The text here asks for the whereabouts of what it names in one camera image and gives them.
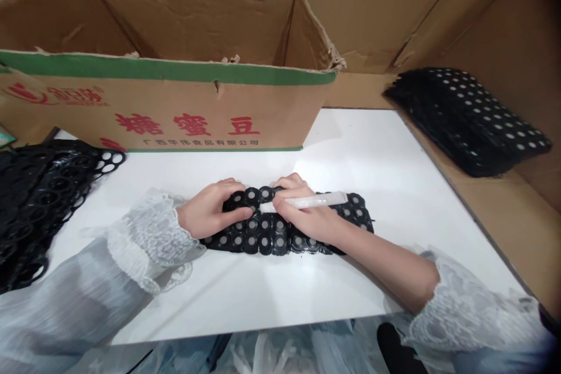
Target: right hand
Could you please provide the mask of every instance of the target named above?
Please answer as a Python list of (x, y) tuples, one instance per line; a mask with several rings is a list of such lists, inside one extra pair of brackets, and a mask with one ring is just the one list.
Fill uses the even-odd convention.
[(336, 245), (337, 239), (349, 224), (327, 206), (298, 210), (285, 199), (310, 197), (316, 193), (296, 172), (281, 177), (273, 187), (282, 187), (275, 193), (273, 206), (279, 215), (314, 240)]

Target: white lace sleeve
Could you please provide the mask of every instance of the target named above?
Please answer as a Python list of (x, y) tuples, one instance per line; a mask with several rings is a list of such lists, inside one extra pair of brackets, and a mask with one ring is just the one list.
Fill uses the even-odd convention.
[(493, 293), (469, 270), (441, 253), (427, 251), (441, 281), (434, 297), (412, 321), (405, 344), (436, 351), (511, 350), (543, 341), (543, 327), (535, 298), (511, 292)]
[(107, 238), (119, 268), (146, 292), (156, 295), (161, 291), (155, 281), (160, 274), (173, 270), (164, 291), (186, 281), (191, 261), (206, 250), (179, 225), (176, 208), (182, 203), (180, 198), (151, 189), (119, 221), (88, 233)]
[(62, 373), (114, 334), (157, 293), (184, 281), (201, 246), (177, 222), (177, 202), (155, 191), (40, 282), (0, 295), (0, 372)]

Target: glue tube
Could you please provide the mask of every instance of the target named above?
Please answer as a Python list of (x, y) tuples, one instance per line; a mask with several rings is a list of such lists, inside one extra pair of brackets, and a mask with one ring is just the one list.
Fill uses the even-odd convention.
[[(347, 203), (347, 193), (325, 193), (306, 198), (291, 198), (286, 200), (297, 209), (308, 209), (309, 207), (333, 206)], [(273, 202), (261, 203), (259, 210), (261, 213), (276, 213)]]

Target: white tabletop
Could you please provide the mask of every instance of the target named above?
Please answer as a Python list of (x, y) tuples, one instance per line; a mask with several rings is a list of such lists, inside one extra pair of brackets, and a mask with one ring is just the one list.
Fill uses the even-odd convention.
[[(300, 152), (131, 153), (55, 236), (49, 271), (84, 248), (85, 227), (110, 224), (150, 187), (192, 197), (233, 176), (270, 185), (294, 171), (317, 191), (356, 192), (376, 235), (433, 246), (497, 292), (522, 287), (446, 180), (391, 110), (323, 109)], [(183, 285), (150, 302), (112, 344), (282, 327), (398, 311), (348, 257), (208, 250)]]

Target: black rubber sheet with holes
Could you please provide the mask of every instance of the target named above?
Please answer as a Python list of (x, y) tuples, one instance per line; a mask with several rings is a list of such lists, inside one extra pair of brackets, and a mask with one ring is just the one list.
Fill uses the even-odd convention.
[[(272, 189), (250, 187), (245, 192), (236, 192), (224, 203), (223, 211), (229, 212), (239, 207), (250, 207), (253, 216), (238, 222), (225, 230), (205, 238), (202, 243), (212, 250), (261, 253), (282, 256), (290, 252), (315, 254), (344, 254), (338, 248), (316, 241), (294, 225), (286, 222), (277, 213), (261, 213), (259, 205), (272, 201), (275, 193), (282, 188)], [(349, 201), (343, 205), (330, 206), (334, 212), (364, 230), (374, 233), (370, 213), (364, 199), (356, 193), (347, 195)]]
[(385, 95), (470, 176), (499, 175), (551, 150), (541, 131), (507, 109), (468, 72), (431, 67), (399, 77)]
[(53, 237), (83, 204), (92, 182), (125, 158), (78, 140), (0, 153), (0, 293), (43, 276)]

